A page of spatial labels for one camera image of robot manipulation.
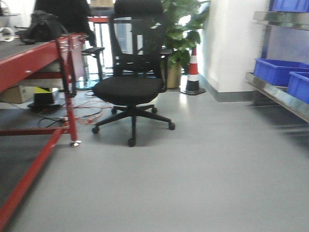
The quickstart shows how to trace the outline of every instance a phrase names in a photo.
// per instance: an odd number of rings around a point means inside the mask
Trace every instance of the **black bag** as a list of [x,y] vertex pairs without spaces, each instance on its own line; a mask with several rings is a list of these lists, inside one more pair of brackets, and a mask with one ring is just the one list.
[[58,21],[58,18],[44,11],[36,10],[31,14],[30,27],[19,33],[20,40],[26,44],[47,42],[57,39],[67,30]]

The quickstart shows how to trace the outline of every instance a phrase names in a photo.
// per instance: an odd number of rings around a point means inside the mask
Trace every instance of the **orange and white cone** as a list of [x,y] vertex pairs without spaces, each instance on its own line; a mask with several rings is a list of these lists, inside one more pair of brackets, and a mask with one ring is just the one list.
[[200,93],[206,92],[204,88],[199,87],[199,74],[197,70],[197,48],[194,47],[192,49],[192,54],[190,57],[190,64],[189,64],[189,72],[187,75],[187,84],[185,89],[180,89],[181,93],[185,93],[188,95],[197,95]]

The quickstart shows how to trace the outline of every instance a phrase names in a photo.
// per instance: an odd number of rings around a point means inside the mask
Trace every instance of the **chair headrest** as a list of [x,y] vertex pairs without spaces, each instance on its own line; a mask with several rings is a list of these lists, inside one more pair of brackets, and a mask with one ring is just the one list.
[[161,0],[116,0],[114,10],[117,14],[161,14]]

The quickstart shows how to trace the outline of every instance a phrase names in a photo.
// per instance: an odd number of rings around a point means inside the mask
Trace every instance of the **black jacket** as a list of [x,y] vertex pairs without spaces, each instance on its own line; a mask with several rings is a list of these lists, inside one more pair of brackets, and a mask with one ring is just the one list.
[[95,36],[90,30],[88,16],[92,16],[86,0],[36,0],[34,10],[58,16],[68,32],[84,32],[90,45],[95,46]]

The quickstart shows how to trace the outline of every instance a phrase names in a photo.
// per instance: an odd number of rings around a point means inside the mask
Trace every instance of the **red metal frame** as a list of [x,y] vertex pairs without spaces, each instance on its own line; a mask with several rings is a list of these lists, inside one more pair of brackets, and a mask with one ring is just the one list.
[[[84,37],[81,34],[73,34],[70,35],[70,37],[60,38],[59,42],[64,45],[70,44],[70,46],[63,46],[61,48],[61,56],[64,61],[66,81],[69,84],[72,72],[75,72],[76,76],[79,76],[83,72],[83,66],[80,64],[82,63],[81,44],[84,42]],[[61,78],[61,75],[56,72],[36,72],[40,68],[46,66],[58,58],[59,55],[56,48],[56,43],[47,42],[20,54],[15,54],[9,58],[0,60],[0,77],[5,77],[1,79],[0,92],[27,78]],[[0,231],[3,230],[9,221],[10,217],[14,213],[14,210],[17,208],[18,204],[22,200],[23,196],[43,166],[44,162],[50,155],[53,147],[56,145],[61,135],[68,133],[70,134],[71,140],[73,142],[77,141],[74,111],[69,93],[65,93],[65,102],[68,122],[64,123],[63,127],[0,130],[0,136],[35,134],[52,135],[32,163],[31,167],[28,169],[27,173],[22,177],[20,182],[14,188],[6,203],[0,208]]]
[[108,17],[88,17],[88,21],[92,23],[108,23]]

